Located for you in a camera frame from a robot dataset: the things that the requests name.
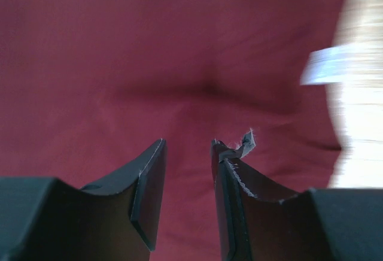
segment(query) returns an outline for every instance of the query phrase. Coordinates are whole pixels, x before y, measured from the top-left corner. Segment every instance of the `clothing label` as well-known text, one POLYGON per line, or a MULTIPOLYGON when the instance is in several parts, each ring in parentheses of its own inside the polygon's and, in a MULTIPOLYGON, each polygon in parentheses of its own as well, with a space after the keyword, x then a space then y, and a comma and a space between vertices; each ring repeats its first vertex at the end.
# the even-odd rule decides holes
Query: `clothing label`
POLYGON ((344 80, 351 45, 329 47, 310 54, 301 76, 302 85, 338 83, 344 80))

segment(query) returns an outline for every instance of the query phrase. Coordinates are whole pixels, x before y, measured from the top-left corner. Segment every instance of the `red fabric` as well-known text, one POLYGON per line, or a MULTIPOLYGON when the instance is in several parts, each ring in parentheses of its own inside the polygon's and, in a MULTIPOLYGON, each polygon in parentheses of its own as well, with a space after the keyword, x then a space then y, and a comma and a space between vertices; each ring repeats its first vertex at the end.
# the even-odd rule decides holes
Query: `red fabric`
POLYGON ((80 186, 168 140, 152 261, 218 261, 213 138, 325 187, 340 152, 324 86, 299 85, 343 0, 0 0, 0 174, 80 186))

